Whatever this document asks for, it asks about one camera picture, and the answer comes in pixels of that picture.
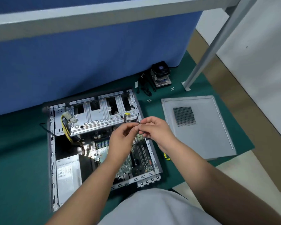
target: blue cubicle wall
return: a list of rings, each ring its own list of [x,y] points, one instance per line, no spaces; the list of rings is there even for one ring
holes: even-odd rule
[[[90,4],[33,1],[14,6],[2,1],[0,13]],[[91,89],[162,60],[178,66],[200,16],[194,12],[0,42],[0,115]]]

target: open computer chassis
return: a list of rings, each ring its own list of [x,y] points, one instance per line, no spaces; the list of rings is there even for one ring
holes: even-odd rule
[[[93,171],[104,161],[108,152],[109,137],[113,130],[124,122],[140,121],[143,115],[132,89],[110,90],[81,96],[60,99],[44,104],[48,113],[49,178],[53,211],[58,203],[56,161],[69,156],[82,154],[78,146],[67,140],[61,124],[61,115],[68,111],[76,120],[70,123],[70,137],[79,137],[84,147],[84,155],[90,157]],[[117,173],[111,190],[137,183],[138,187],[159,181],[162,173],[156,151],[151,140],[137,135],[131,153]]]

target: ventilation holes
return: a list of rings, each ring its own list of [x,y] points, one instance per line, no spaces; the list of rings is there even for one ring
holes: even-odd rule
[[[174,107],[173,110],[178,127],[196,124],[194,113],[190,106]]]

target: right hand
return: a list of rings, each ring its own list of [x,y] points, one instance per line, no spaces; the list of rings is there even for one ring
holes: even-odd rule
[[[138,125],[138,133],[154,140],[161,151],[168,154],[170,145],[173,145],[178,139],[174,136],[166,121],[150,116],[142,119],[140,123]]]

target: green anti-static mat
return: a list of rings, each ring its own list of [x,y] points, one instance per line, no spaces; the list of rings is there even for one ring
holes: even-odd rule
[[[253,149],[254,145],[203,74],[191,86],[191,91],[184,90],[181,82],[189,76],[194,67],[195,62],[186,52],[179,67],[171,70],[171,85],[152,92],[152,97],[147,97],[143,91],[137,94],[144,116],[165,118],[161,98],[214,95],[237,154]],[[134,87],[137,79],[137,75],[128,76],[89,92]],[[46,122],[46,116],[42,114],[41,108],[35,106],[0,116],[0,224],[44,224],[51,216],[47,136],[38,125]],[[184,180],[174,164],[166,161],[157,145],[154,146],[163,173],[161,181],[145,188],[170,189],[182,183]],[[220,158],[210,163],[217,166],[232,158]],[[141,189],[137,189],[136,185],[129,185],[112,191],[101,217],[138,190]]]

